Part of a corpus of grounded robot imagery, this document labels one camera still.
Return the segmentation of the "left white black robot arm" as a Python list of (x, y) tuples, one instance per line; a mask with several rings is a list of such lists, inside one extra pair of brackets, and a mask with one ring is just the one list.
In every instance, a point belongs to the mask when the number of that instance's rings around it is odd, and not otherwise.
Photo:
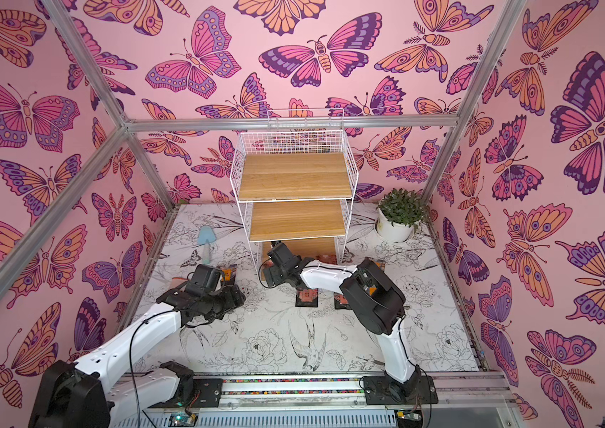
[(199, 265), (111, 340), (71, 363), (54, 362), (42, 375), (29, 426), (111, 427), (159, 403), (191, 402), (197, 394), (192, 369), (169, 361), (141, 374), (135, 365), (164, 339), (199, 327), (198, 319), (209, 325), (243, 306), (243, 292), (222, 285), (224, 276)]

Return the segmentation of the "bottom-shelf black tea bag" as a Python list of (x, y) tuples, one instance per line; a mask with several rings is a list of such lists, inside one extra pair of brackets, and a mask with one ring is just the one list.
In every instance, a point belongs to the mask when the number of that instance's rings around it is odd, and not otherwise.
[(342, 294), (334, 294), (334, 308), (336, 310), (349, 310), (350, 304)]
[(298, 308), (318, 308), (318, 290), (298, 291), (295, 297), (295, 306)]

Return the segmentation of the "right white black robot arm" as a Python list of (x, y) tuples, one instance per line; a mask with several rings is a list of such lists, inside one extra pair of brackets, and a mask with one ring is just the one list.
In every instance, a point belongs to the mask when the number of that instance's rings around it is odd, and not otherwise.
[(288, 284), (298, 291), (327, 290), (341, 294), (361, 325), (377, 337), (384, 358), (382, 376), (359, 380), (369, 405), (409, 405), (439, 402), (434, 380), (412, 360), (407, 346), (406, 297), (373, 260), (357, 265), (333, 265), (293, 254), (284, 243), (268, 252), (259, 274), (266, 287)]

